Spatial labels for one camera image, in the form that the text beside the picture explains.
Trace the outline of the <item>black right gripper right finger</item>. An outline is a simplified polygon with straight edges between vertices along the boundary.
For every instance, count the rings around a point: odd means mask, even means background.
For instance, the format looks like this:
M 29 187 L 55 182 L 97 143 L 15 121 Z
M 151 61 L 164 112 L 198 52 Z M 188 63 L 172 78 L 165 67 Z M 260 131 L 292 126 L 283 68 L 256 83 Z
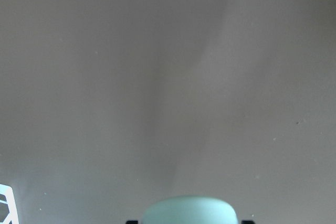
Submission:
M 255 224 L 253 220 L 242 220 L 241 224 Z

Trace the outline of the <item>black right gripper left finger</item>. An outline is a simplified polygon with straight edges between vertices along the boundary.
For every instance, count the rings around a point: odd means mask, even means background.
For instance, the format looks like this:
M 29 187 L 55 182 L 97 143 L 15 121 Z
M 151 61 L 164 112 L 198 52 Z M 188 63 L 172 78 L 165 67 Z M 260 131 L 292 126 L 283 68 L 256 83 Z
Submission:
M 139 224 L 138 220 L 127 220 L 125 224 Z

